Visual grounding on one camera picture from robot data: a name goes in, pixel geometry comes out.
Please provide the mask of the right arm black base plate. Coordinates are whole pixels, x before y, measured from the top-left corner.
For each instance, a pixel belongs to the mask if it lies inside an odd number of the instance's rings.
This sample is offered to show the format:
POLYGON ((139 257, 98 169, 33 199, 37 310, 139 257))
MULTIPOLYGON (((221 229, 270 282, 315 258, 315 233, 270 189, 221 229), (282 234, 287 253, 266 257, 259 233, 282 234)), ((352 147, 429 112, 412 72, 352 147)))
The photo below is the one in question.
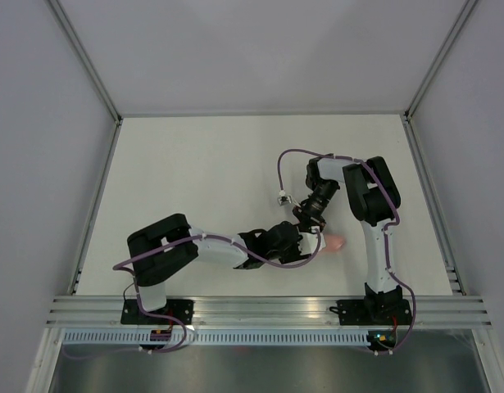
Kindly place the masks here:
POLYGON ((328 308, 338 316, 341 326, 407 326, 412 322, 412 312, 407 300, 393 304, 375 304, 367 300, 337 300, 328 308))

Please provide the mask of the pink cloth napkin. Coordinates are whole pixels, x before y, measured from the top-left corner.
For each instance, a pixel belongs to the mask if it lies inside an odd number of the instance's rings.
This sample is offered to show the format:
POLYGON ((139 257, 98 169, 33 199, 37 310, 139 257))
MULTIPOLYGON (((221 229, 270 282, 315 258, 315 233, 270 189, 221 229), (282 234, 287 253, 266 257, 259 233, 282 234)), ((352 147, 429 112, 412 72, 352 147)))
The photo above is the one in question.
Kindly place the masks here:
POLYGON ((335 253, 339 252, 346 240, 344 237, 337 234, 322 234, 320 243, 320 253, 329 252, 335 253))

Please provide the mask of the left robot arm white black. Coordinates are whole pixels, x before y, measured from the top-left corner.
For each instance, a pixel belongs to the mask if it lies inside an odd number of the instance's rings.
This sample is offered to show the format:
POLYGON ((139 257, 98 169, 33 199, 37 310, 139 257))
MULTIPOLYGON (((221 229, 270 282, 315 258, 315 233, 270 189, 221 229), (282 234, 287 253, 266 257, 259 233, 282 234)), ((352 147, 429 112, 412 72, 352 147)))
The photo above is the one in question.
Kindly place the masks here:
POLYGON ((133 264, 141 299, 140 315, 151 324, 168 315, 166 281, 194 261, 227 264, 233 269, 260 268, 266 260, 288 264, 310 255, 297 225, 284 221, 269 230, 254 229, 224 237, 191 226, 183 214, 173 214, 130 234, 129 255, 144 257, 133 264))

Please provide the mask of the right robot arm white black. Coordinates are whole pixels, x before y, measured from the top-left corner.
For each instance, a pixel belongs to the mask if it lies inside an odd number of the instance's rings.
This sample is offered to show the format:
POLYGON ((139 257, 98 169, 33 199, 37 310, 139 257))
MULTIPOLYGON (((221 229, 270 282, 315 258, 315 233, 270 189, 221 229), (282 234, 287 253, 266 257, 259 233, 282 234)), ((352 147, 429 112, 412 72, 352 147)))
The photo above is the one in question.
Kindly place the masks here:
POLYGON ((401 197, 384 158, 351 162, 326 156, 309 160, 306 186, 311 194, 293 208, 293 214, 303 228, 323 229, 323 213, 341 184, 365 236, 368 268, 363 312, 372 323, 382 323, 402 301, 402 287, 388 267, 392 254, 390 226, 398 223, 401 197))

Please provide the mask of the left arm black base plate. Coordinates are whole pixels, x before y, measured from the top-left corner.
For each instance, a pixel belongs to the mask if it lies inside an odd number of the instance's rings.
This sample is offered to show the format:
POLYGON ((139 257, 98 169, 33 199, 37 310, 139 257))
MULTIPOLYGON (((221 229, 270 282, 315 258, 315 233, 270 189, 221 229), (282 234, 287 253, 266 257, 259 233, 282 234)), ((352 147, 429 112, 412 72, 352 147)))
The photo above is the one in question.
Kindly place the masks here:
POLYGON ((120 316, 122 325, 189 325, 192 323, 194 302, 192 300, 168 300, 162 309, 142 311, 136 299, 125 300, 120 316))

